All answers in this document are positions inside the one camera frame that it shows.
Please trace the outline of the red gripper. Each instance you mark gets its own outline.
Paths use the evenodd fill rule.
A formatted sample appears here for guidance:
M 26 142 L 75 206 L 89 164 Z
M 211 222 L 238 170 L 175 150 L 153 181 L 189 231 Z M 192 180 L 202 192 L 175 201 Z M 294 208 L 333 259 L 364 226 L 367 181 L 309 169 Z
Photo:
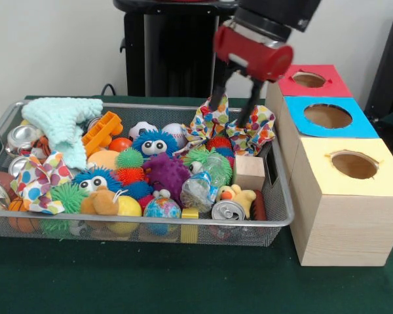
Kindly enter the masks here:
M 276 48 L 268 46 L 245 37 L 231 27 L 221 26 L 215 33 L 214 50 L 217 57 L 228 64 L 213 90 L 209 108 L 211 111 L 217 110 L 226 91 L 227 81 L 239 65 L 252 77 L 253 83 L 248 102 L 237 120 L 237 126 L 244 127 L 259 100 L 264 82 L 281 79 L 290 68 L 293 48 L 286 44 L 279 44 Z

